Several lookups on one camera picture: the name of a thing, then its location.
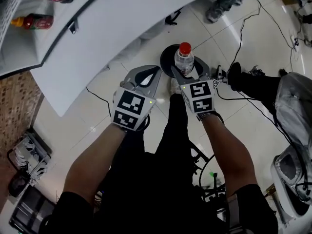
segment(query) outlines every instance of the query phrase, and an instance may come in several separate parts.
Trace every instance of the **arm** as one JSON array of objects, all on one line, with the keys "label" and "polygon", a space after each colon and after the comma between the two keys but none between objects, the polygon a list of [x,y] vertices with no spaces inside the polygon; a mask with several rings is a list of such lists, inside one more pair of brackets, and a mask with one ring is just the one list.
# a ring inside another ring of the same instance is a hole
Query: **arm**
[{"label": "arm", "polygon": [[215,115],[202,120],[215,158],[224,174],[227,195],[245,185],[257,184],[254,164],[244,144]]},{"label": "arm", "polygon": [[93,205],[98,186],[124,137],[124,131],[110,124],[72,164],[63,191],[78,194]]}]

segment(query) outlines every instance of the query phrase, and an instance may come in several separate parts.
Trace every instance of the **red bottle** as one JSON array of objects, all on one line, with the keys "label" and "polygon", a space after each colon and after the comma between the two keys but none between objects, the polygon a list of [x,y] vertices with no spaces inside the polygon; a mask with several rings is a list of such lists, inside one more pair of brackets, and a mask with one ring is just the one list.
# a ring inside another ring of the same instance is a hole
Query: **red bottle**
[{"label": "red bottle", "polygon": [[53,24],[53,20],[53,16],[31,13],[26,17],[13,19],[11,24],[25,29],[49,29]]}]

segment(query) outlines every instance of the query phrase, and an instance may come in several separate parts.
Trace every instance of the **red bottle cap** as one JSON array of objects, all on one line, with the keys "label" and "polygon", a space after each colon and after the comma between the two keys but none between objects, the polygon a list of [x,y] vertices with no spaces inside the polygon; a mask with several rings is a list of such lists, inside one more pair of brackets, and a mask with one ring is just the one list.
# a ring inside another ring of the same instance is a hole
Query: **red bottle cap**
[{"label": "red bottle cap", "polygon": [[183,42],[180,44],[179,50],[181,54],[188,55],[191,52],[192,47],[188,42]]}]

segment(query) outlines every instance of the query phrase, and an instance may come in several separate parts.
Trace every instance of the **white shelf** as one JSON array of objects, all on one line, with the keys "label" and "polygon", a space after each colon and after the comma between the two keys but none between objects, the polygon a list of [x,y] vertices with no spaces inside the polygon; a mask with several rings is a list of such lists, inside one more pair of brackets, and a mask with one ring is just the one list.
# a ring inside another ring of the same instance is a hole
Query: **white shelf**
[{"label": "white shelf", "polygon": [[[48,0],[7,0],[0,18],[0,76],[40,65],[64,26],[88,0],[60,3]],[[54,16],[48,30],[25,30],[10,25],[30,13]]]}]

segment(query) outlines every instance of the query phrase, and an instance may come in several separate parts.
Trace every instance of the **water bottle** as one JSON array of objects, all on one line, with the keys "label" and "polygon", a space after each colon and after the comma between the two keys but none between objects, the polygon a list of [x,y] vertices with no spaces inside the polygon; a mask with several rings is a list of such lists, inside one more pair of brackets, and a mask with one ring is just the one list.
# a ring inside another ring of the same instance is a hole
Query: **water bottle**
[{"label": "water bottle", "polygon": [[175,65],[184,76],[187,76],[194,66],[194,55],[191,45],[188,42],[180,44],[179,49],[175,53]]}]

